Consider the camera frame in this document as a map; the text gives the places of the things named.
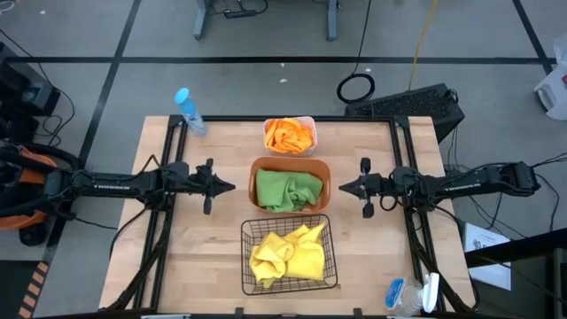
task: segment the plastic bottle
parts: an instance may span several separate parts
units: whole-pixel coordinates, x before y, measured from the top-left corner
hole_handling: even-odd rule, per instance
[[[182,88],[175,94],[175,102],[179,105],[183,118],[189,125],[189,129],[195,133],[196,136],[203,136],[206,134],[205,123],[201,114],[195,106],[195,102],[191,99],[189,89]]]
[[[437,303],[439,274],[425,275],[425,286],[414,278],[397,278],[386,293],[386,306],[394,315],[411,316],[421,309],[430,313]]]

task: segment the wire basket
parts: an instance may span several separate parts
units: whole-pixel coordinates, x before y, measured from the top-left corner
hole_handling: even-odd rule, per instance
[[[283,237],[301,225],[308,228],[315,227],[322,222],[322,249],[325,254],[325,268],[323,280],[282,277],[276,279],[269,287],[264,288],[261,283],[256,282],[256,277],[250,268],[250,254],[252,247],[259,245],[262,239],[271,231]],[[329,289],[337,285],[337,263],[335,261],[335,250],[330,232],[329,217],[324,214],[306,215],[297,217],[270,218],[263,220],[245,221],[241,227],[241,253],[242,253],[242,291],[247,295],[260,295],[280,292],[303,292],[311,290]]]

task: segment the gray floor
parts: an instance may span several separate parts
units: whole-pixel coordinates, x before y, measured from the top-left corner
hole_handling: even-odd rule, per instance
[[[226,2],[233,6],[232,0]],[[261,8],[262,2],[247,0]],[[307,0],[269,0],[266,13],[253,19],[208,17],[206,34],[196,42],[191,33],[196,4],[186,0],[143,0],[124,56],[355,56],[361,40],[366,0],[344,0],[338,40],[325,40],[325,5]],[[0,16],[0,28],[36,56],[113,56],[133,0],[87,2],[21,1]],[[374,1],[363,48],[364,56],[411,57],[431,1]],[[547,55],[553,38],[567,32],[562,23],[567,3],[522,0]],[[216,2],[217,10],[224,8]],[[424,57],[535,58],[537,54],[508,0],[441,0],[423,44]],[[108,64],[45,64],[54,84],[74,100],[77,114],[62,132],[61,147],[78,154],[96,107]],[[411,65],[360,65],[377,81],[376,97],[406,89]],[[190,87],[205,114],[341,114],[337,84],[352,72],[351,64],[122,64],[94,139],[87,167],[129,172],[144,116],[177,113],[175,91]],[[537,160],[564,152],[567,123],[552,121],[537,105],[532,88],[545,76],[541,66],[420,65],[414,88],[445,82],[456,89],[467,118],[459,127],[458,156],[475,166],[496,160]],[[350,94],[365,90],[353,83]],[[64,118],[69,105],[56,109]],[[449,141],[441,144],[447,154]],[[567,191],[567,170],[542,167],[560,193]],[[496,197],[479,202],[493,213]],[[504,197],[499,219],[526,236],[548,230],[554,195],[545,186],[530,198]],[[567,227],[562,198],[555,227]],[[468,200],[454,202],[457,215],[486,226]],[[122,201],[81,199],[74,206],[84,219],[116,225]],[[517,235],[505,228],[512,238]],[[35,315],[61,315],[97,309],[114,232],[69,222],[63,232]],[[37,260],[43,248],[18,244],[15,233],[0,234],[2,260]],[[542,261],[514,264],[543,284]],[[543,294],[513,276],[513,291],[480,285],[481,309],[488,313],[519,313],[542,317]]]

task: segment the yellow cable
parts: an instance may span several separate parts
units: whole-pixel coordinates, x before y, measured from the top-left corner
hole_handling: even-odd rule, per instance
[[[419,50],[421,49],[423,39],[429,30],[429,25],[433,21],[433,16],[435,15],[435,9],[437,9],[438,0],[433,0],[429,14],[427,15],[427,21],[425,21],[425,27],[423,27],[422,35],[419,37],[419,42],[417,43],[416,54],[414,56],[414,64],[411,67],[411,77],[409,77],[408,90],[411,90],[411,84],[414,82],[416,77],[416,67],[417,67],[417,56],[419,55]]]

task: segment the green cloth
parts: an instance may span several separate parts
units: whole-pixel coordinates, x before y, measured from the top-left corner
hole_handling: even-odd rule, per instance
[[[274,213],[298,212],[306,203],[317,204],[322,182],[309,173],[256,172],[258,205]]]

